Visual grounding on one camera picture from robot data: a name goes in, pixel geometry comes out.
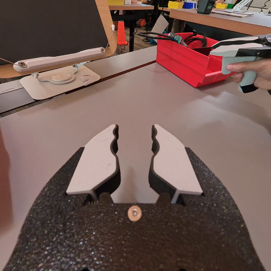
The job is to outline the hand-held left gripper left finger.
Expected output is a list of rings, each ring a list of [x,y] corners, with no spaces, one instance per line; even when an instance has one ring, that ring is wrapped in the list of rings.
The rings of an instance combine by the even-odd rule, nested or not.
[[[66,190],[68,195],[90,194],[97,201],[100,194],[112,194],[119,187],[118,132],[118,125],[112,124],[84,146]]]

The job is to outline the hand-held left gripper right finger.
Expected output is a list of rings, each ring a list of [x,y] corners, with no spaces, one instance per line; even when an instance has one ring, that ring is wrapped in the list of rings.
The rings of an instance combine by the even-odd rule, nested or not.
[[[204,194],[185,146],[158,124],[152,125],[152,152],[148,182],[159,195],[167,194],[172,204],[184,204],[182,195]]]

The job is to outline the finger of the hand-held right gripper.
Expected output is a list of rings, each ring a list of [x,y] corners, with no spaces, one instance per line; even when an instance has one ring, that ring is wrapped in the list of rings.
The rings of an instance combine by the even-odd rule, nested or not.
[[[212,50],[210,52],[210,55],[235,57],[239,49],[251,49],[258,47],[259,44],[257,43],[230,44],[230,45],[222,45],[217,43],[211,47]]]
[[[251,49],[265,49],[263,42],[264,42],[264,39],[261,39],[261,36],[247,36],[247,37],[241,37],[241,38],[226,39],[226,40],[219,41],[217,43],[222,44],[222,45],[257,43],[259,44],[259,47],[251,48]]]

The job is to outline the red plastic bin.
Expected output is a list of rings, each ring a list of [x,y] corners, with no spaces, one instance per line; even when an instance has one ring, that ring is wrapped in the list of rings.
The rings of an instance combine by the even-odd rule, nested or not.
[[[177,33],[187,46],[171,40],[157,41],[156,62],[194,88],[220,82],[234,75],[222,74],[222,57],[210,55],[217,40],[202,32]]]

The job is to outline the person's right hand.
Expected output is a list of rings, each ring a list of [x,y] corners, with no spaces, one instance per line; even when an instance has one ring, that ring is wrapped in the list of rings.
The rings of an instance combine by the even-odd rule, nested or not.
[[[234,72],[234,81],[239,84],[245,71],[255,71],[257,77],[254,86],[262,90],[271,90],[271,60],[260,59],[251,62],[231,63],[227,65],[227,70]]]

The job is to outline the grey table with wooden edge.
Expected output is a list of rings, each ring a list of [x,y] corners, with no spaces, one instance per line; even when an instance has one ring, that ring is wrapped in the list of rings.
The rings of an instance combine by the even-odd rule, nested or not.
[[[229,30],[251,36],[267,35],[271,33],[270,16],[255,13],[247,17],[239,18],[223,14],[199,14],[194,9],[172,9],[170,17],[185,22],[197,23]]]
[[[124,6],[109,5],[112,21],[129,21],[129,52],[134,51],[134,35],[136,22],[144,19],[148,11],[153,11],[153,5],[131,3]]]

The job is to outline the dark green device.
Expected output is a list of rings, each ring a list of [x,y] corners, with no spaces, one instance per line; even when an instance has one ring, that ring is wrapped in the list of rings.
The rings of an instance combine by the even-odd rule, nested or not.
[[[197,13],[208,15],[212,12],[215,0],[199,0],[197,3]]]

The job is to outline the white leaning panel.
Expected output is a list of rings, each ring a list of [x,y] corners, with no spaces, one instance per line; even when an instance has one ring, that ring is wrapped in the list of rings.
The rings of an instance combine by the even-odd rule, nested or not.
[[[168,21],[164,18],[163,15],[160,15],[152,28],[151,32],[156,32],[156,33],[163,33],[166,28],[168,27],[169,23]]]

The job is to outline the white stand base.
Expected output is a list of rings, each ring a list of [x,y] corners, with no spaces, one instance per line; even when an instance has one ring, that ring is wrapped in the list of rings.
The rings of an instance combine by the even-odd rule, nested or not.
[[[45,100],[71,90],[88,86],[100,76],[86,66],[66,66],[42,73],[33,73],[20,83],[34,100]]]

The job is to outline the orange traffic cone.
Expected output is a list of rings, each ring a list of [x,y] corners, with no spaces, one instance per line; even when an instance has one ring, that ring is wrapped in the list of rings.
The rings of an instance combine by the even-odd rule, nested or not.
[[[118,21],[118,30],[117,30],[117,45],[119,46],[127,46],[128,42],[125,36],[125,27],[124,21]]]

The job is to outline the wooden framed black board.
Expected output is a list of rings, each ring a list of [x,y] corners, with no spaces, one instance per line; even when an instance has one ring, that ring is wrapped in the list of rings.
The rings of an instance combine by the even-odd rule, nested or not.
[[[111,56],[117,47],[107,1],[1,1],[1,79],[55,69]],[[22,68],[14,63],[58,57],[103,47],[100,56],[63,64],[49,59],[45,67]]]

